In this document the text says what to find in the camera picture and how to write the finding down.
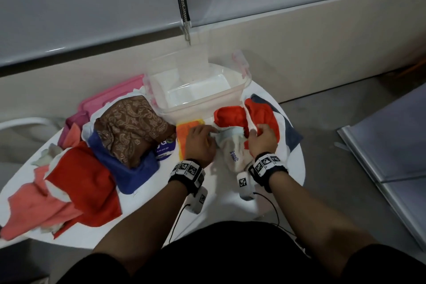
blue cloth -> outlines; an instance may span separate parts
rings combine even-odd
[[[141,157],[141,164],[138,167],[128,168],[108,152],[96,131],[93,131],[87,143],[96,158],[111,172],[121,193],[132,194],[159,168],[153,151]]]
[[[254,103],[266,103],[267,105],[270,106],[272,111],[279,113],[280,115],[282,115],[284,117],[284,115],[282,113],[280,113],[270,102],[259,97],[257,94],[253,93],[251,95],[250,99]],[[292,152],[296,148],[296,146],[299,145],[299,143],[303,139],[303,136],[301,134],[299,134],[293,128],[293,126],[290,124],[290,122],[288,121],[287,118],[284,117],[284,121],[285,121],[285,143],[287,144],[288,148],[290,148],[290,152]]]

person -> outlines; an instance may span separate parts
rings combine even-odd
[[[268,125],[250,131],[253,157],[275,153],[277,141]],[[189,131],[185,159],[208,166],[216,154],[209,125]],[[186,281],[318,280],[381,282],[420,279],[426,265],[379,244],[342,213],[314,198],[285,171],[268,180],[283,214],[309,258],[279,227],[260,221],[224,221],[194,231],[163,247],[188,195],[184,182],[173,179],[151,200],[124,218],[98,243],[93,253],[74,265],[58,282],[141,283],[167,278]]]

paisley pattern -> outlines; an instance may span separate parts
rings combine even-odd
[[[176,126],[157,116],[143,96],[117,101],[95,121],[95,131],[111,155],[130,168],[152,147],[176,139]]]

floor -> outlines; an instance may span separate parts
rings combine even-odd
[[[304,136],[301,142],[306,165],[305,187],[370,231],[381,243],[426,262],[414,239],[367,174],[344,149],[336,129],[353,125],[391,103],[418,85],[408,80],[394,87],[391,77],[370,78],[281,104],[294,127]],[[263,217],[275,222],[274,212]],[[50,275],[55,283],[76,261],[89,253],[27,240],[0,250],[0,282],[22,276]]]

hand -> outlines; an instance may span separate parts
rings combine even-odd
[[[202,168],[207,167],[216,155],[216,141],[209,133],[217,133],[217,129],[210,125],[198,125],[189,130],[184,160],[197,160]]]
[[[257,127],[260,129],[257,136],[256,130],[250,130],[248,136],[248,149],[250,153],[256,158],[263,152],[275,153],[278,147],[274,131],[267,124],[259,124]]]

